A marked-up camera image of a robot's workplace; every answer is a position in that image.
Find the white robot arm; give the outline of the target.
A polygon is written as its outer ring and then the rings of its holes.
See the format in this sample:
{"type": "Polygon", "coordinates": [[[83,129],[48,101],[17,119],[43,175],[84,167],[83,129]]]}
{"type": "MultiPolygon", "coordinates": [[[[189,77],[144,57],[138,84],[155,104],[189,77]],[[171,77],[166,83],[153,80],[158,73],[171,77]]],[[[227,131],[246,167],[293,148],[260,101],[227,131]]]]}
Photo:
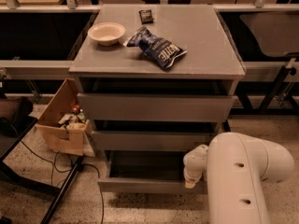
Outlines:
{"type": "Polygon", "coordinates": [[[221,133],[185,154],[185,187],[205,175],[210,224],[271,224],[264,181],[292,176],[294,160],[284,146],[242,133],[221,133]]]}

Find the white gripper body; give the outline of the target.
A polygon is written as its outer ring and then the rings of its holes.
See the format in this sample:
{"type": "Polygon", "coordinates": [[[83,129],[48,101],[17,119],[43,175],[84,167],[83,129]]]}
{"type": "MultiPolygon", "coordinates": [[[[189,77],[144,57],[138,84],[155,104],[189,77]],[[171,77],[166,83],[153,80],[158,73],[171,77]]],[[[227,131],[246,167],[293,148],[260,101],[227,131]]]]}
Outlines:
{"type": "Polygon", "coordinates": [[[207,145],[200,145],[184,155],[184,178],[186,184],[199,182],[207,166],[207,145]]]}

